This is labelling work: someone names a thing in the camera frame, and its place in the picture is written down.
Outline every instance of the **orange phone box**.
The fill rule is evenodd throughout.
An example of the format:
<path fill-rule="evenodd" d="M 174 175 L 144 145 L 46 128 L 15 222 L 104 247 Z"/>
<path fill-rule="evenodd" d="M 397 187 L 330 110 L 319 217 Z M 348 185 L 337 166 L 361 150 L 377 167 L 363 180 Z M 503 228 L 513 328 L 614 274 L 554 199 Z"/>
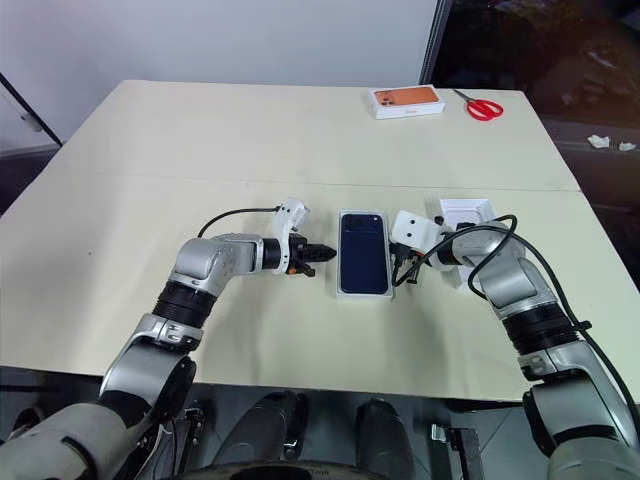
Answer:
<path fill-rule="evenodd" d="M 371 89 L 369 100 L 377 120 L 430 115 L 444 109 L 444 102 L 433 85 Z"/>

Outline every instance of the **black phone screen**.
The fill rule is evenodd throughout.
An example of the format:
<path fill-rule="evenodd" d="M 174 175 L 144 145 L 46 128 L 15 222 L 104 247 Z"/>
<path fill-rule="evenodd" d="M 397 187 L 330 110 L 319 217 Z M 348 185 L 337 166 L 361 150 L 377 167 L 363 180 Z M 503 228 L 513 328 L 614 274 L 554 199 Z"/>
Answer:
<path fill-rule="evenodd" d="M 345 214 L 340 221 L 340 288 L 383 294 L 389 288 L 384 222 L 380 215 Z"/>

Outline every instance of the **red scissors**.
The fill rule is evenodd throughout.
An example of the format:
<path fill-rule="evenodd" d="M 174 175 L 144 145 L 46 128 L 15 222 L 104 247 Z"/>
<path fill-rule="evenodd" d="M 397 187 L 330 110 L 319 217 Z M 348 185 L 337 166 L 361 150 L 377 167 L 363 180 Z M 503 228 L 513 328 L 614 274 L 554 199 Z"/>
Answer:
<path fill-rule="evenodd" d="M 504 112 L 504 108 L 495 102 L 489 100 L 478 100 L 477 98 L 471 98 L 462 93 L 459 90 L 453 89 L 458 95 L 465 99 L 467 102 L 467 112 L 476 120 L 481 122 L 488 122 L 494 118 L 498 118 Z"/>

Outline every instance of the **scissors blade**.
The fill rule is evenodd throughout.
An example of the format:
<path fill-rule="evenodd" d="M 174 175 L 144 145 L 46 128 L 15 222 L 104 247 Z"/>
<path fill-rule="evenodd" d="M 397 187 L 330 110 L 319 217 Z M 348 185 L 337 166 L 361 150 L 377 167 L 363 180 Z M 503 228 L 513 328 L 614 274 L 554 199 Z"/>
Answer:
<path fill-rule="evenodd" d="M 462 93 L 460 90 L 456 90 L 454 88 L 453 91 L 456 92 L 458 95 L 460 95 L 462 98 L 464 98 L 467 102 L 473 102 L 475 100 L 475 98 L 468 97 L 467 95 Z"/>

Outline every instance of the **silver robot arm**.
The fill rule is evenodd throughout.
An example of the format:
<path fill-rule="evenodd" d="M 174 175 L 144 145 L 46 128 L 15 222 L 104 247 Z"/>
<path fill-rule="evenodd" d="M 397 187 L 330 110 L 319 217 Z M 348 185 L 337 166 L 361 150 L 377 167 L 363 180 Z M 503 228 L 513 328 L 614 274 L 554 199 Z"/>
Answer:
<path fill-rule="evenodd" d="M 275 215 L 275 238 L 229 234 L 185 243 L 155 308 L 105 375 L 98 400 L 70 405 L 3 445 L 0 477 L 113 477 L 150 427 L 179 412 L 196 371 L 189 353 L 229 280 L 263 270 L 312 276 L 306 262 L 335 256 L 290 234 L 307 214 L 302 202 L 289 199 Z"/>
<path fill-rule="evenodd" d="M 416 225 L 422 229 L 416 231 Z M 480 225 L 507 231 L 500 222 Z M 407 228 L 413 229 L 412 235 L 406 235 Z M 392 238 L 412 241 L 411 248 L 426 252 L 452 233 L 401 212 Z M 469 231 L 429 262 L 443 271 L 454 265 L 476 267 L 504 238 L 500 231 Z M 592 348 L 578 337 L 545 278 L 525 258 L 525 247 L 510 239 L 478 271 L 477 279 L 518 351 L 524 376 L 538 382 L 524 394 L 523 403 L 534 440 L 551 457 L 548 477 L 640 478 L 640 445 L 629 408 Z"/>

